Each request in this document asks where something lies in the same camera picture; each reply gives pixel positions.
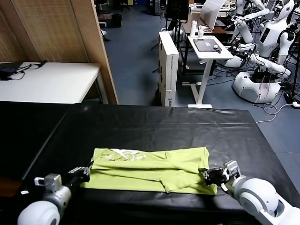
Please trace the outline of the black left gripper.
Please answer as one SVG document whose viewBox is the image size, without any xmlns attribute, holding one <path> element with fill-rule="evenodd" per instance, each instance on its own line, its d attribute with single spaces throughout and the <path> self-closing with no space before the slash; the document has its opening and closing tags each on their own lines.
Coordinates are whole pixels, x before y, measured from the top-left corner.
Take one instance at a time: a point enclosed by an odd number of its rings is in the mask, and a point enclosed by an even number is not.
<svg viewBox="0 0 300 225">
<path fill-rule="evenodd" d="M 69 181 L 68 186 L 75 187 L 79 186 L 82 183 L 90 181 L 90 170 L 93 166 L 94 160 L 90 161 L 86 167 L 80 166 L 76 167 L 68 172 L 69 174 Z"/>
</svg>

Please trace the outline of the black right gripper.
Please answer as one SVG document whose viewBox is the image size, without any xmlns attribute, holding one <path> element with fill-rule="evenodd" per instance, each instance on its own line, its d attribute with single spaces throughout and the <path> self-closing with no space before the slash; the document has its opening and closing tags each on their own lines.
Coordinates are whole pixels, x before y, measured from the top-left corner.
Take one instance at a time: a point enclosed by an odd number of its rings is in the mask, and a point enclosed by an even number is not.
<svg viewBox="0 0 300 225">
<path fill-rule="evenodd" d="M 199 168 L 198 172 L 203 177 L 205 184 L 208 186 L 215 184 L 220 187 L 229 181 L 229 174 L 227 172 L 222 172 L 221 166 L 215 166 L 209 170 L 206 168 Z"/>
</svg>

